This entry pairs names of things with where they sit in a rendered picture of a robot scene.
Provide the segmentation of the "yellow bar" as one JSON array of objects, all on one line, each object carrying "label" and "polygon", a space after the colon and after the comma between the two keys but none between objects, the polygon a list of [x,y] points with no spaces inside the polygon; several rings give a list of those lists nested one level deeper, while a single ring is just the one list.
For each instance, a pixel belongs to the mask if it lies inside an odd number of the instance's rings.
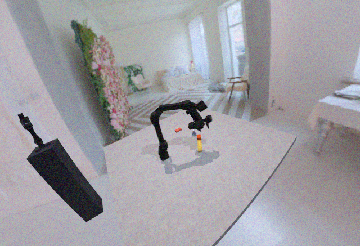
[{"label": "yellow bar", "polygon": [[202,140],[201,140],[201,135],[197,135],[197,141],[198,141],[198,153],[201,153],[201,152],[202,152],[202,146],[201,146]]}]

